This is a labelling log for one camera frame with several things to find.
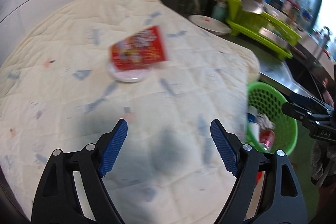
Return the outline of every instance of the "glove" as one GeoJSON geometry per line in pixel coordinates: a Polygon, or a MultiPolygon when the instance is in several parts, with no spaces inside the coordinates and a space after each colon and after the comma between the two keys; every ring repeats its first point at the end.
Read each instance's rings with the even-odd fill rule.
{"type": "Polygon", "coordinates": [[[315,140],[311,153],[311,182],[313,184],[318,183],[330,161],[332,161],[328,167],[330,170],[322,184],[323,187],[328,187],[336,182],[336,145],[315,140]]]}
{"type": "Polygon", "coordinates": [[[330,93],[329,93],[327,90],[326,90],[325,92],[322,93],[322,97],[323,97],[324,101],[325,101],[328,105],[330,105],[330,106],[332,106],[332,107],[335,106],[335,104],[334,104],[334,100],[333,100],[333,98],[331,97],[330,93]]]}

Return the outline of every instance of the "cloth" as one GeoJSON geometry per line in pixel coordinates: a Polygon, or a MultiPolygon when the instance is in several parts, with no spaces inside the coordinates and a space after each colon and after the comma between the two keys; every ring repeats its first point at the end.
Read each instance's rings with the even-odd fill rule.
{"type": "Polygon", "coordinates": [[[260,126],[261,130],[266,130],[266,129],[274,130],[275,129],[274,123],[269,120],[269,118],[267,117],[265,113],[258,114],[257,124],[260,126]]]}
{"type": "MultiPolygon", "coordinates": [[[[311,181],[313,184],[316,184],[320,177],[322,177],[329,160],[336,162],[336,145],[331,145],[330,143],[324,141],[315,140],[311,154],[311,181]]],[[[336,182],[336,164],[332,166],[322,186],[327,187],[334,182],[336,182]]]]}
{"type": "MultiPolygon", "coordinates": [[[[103,182],[125,223],[214,223],[235,178],[210,123],[219,118],[244,141],[246,85],[258,77],[250,50],[158,0],[76,0],[36,26],[0,68],[1,167],[30,218],[52,151],[81,150],[124,118],[128,136],[103,182]],[[169,61],[142,82],[115,81],[108,47],[151,25],[160,25],[169,61]]],[[[75,181],[93,218],[77,173],[75,181]]]]}

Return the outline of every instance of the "red food package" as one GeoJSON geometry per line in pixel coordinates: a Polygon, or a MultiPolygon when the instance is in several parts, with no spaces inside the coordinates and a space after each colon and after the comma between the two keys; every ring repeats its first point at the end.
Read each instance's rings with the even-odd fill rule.
{"type": "Polygon", "coordinates": [[[118,70],[140,69],[166,60],[158,26],[150,27],[110,46],[110,59],[118,70]]]}

